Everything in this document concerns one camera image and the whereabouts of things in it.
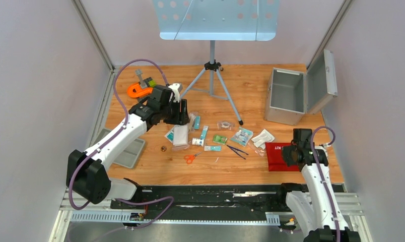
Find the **white gauze pad bag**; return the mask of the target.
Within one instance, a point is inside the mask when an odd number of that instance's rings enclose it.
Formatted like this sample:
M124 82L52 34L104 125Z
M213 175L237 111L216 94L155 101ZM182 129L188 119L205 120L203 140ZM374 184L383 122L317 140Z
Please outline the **white gauze pad bag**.
M172 151L180 151L189 148L188 126L175 126L173 128L173 147Z

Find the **green wind oil box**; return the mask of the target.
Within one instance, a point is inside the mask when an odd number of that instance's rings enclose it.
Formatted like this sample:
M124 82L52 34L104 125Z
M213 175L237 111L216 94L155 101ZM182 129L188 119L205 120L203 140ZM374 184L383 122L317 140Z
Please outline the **green wind oil box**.
M227 143L227 137L221 135L214 135L213 142L216 144L225 145Z

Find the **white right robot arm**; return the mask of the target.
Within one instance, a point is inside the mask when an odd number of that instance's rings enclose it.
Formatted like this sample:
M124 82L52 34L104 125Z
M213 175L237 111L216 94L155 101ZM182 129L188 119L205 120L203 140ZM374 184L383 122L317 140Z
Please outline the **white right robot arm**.
M318 131L294 129L290 145L281 149L286 165L299 167L309 193L303 192L300 184L282 184L277 205L293 212L304 241L360 241L359 233L350 230L339 209L330 180L326 149L335 139L317 146L314 138Z

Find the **red first aid pouch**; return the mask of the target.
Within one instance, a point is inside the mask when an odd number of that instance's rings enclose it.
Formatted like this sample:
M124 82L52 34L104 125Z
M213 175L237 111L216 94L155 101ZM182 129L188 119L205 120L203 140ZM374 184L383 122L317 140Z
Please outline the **red first aid pouch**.
M289 146L290 143L267 142L265 150L267 155L268 171L299 171L297 165L287 166L282 158L282 148Z

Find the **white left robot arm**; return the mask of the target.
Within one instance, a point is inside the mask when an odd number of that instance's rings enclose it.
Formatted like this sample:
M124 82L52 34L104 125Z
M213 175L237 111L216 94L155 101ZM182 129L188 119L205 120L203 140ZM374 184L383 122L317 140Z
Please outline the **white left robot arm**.
M160 122L183 126L189 123L187 101L181 98L182 85L157 85L152 93L127 111L123 121L85 151L74 150L68 157L66 185L88 203L122 199L131 208L143 203L143 194L129 179L107 174L115 159L138 137Z

